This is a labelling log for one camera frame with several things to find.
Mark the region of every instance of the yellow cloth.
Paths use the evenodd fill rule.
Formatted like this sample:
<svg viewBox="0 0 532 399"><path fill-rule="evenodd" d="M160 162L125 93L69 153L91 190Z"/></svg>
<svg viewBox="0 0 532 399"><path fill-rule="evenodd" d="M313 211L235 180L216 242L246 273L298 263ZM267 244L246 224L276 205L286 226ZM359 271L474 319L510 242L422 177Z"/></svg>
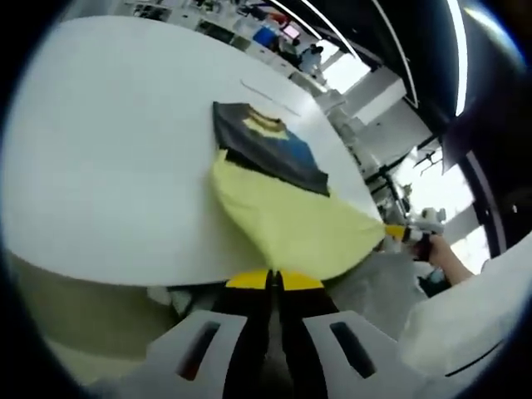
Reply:
<svg viewBox="0 0 532 399"><path fill-rule="evenodd" d="M384 238L384 225L331 197L301 190L225 161L212 168L228 215L251 238L269 268L324 280L345 273Z"/></svg>

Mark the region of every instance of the computer screen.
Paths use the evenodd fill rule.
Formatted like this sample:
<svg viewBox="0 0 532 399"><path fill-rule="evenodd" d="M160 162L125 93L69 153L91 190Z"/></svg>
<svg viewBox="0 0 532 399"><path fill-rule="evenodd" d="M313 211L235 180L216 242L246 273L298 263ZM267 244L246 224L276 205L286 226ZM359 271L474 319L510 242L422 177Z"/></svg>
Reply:
<svg viewBox="0 0 532 399"><path fill-rule="evenodd" d="M292 25L288 25L283 29L283 33L287 35L288 37L295 39L298 37L301 33Z"/></svg>

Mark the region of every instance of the human arm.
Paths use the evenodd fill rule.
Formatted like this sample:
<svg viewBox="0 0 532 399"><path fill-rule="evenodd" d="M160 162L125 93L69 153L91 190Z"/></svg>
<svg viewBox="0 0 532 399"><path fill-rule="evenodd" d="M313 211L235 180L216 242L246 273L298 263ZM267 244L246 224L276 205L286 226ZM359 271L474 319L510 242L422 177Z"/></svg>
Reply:
<svg viewBox="0 0 532 399"><path fill-rule="evenodd" d="M431 236L431 253L429 255L429 262L432 266L441 268L451 285L457 285L469 277L473 273L464 266L452 251L451 246L440 235Z"/></svg>

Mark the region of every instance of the white table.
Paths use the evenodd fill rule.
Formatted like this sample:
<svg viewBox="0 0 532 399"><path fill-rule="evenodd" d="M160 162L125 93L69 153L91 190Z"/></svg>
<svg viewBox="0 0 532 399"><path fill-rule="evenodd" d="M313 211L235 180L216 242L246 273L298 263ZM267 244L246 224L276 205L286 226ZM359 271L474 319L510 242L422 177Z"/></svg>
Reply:
<svg viewBox="0 0 532 399"><path fill-rule="evenodd" d="M211 192L213 101L283 118L331 188L379 217L303 89L197 32L91 17L50 34L13 102L2 170L8 249L69 277L141 286L208 283L263 266Z"/></svg>

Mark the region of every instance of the person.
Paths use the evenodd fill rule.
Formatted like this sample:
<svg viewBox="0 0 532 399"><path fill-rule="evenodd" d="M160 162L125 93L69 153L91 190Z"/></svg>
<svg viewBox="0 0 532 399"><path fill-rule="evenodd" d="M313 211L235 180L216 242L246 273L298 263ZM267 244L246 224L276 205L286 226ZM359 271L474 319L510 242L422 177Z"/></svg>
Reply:
<svg viewBox="0 0 532 399"><path fill-rule="evenodd" d="M315 67L319 67L322 63L323 47L312 45L301 54L301 62L299 63L299 70L305 73L312 73Z"/></svg>
<svg viewBox="0 0 532 399"><path fill-rule="evenodd" d="M285 43L283 45L282 51L279 52L279 55L284 58L286 61L290 62L294 67L298 67L300 63L298 55L298 46L301 44L299 39L295 38L292 40L292 43Z"/></svg>
<svg viewBox="0 0 532 399"><path fill-rule="evenodd" d="M281 39L279 39L279 36L275 36L272 42L269 43L268 49L276 54L279 54L281 52L280 42L281 42Z"/></svg>
<svg viewBox="0 0 532 399"><path fill-rule="evenodd" d="M497 356L530 296L532 232L474 275L439 235L429 262L451 288L415 305L397 339L404 363L470 383Z"/></svg>
<svg viewBox="0 0 532 399"><path fill-rule="evenodd" d="M292 46L295 52L298 51L298 46L301 44L301 41L298 38L292 40Z"/></svg>
<svg viewBox="0 0 532 399"><path fill-rule="evenodd" d="M451 286L467 280L474 274L458 259L451 246L440 235L432 235L429 263L440 268Z"/></svg>

